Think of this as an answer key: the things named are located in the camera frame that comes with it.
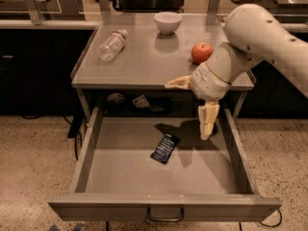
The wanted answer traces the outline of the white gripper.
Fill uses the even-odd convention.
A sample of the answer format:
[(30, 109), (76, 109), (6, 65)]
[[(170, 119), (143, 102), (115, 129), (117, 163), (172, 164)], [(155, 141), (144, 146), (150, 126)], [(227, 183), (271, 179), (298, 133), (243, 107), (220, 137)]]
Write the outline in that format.
[(170, 80), (165, 84), (165, 88), (192, 89), (198, 99), (206, 100), (203, 106), (198, 107), (198, 118), (200, 122), (200, 138), (203, 141), (208, 140), (213, 133), (219, 111), (219, 103), (212, 100), (222, 99), (230, 90), (231, 85), (220, 80), (205, 63), (202, 63), (192, 73), (192, 76), (181, 76)]

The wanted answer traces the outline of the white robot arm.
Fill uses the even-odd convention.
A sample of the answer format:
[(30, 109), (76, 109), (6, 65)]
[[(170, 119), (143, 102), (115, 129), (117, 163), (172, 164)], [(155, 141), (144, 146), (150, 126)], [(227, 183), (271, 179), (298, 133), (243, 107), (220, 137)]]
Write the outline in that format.
[(290, 34), (266, 9), (240, 5), (227, 16), (223, 31), (227, 40), (207, 61), (191, 75), (166, 83), (168, 89), (191, 90), (205, 102), (198, 108), (200, 138), (204, 141), (212, 135), (220, 99), (242, 73), (261, 61), (273, 65), (308, 96), (308, 42)]

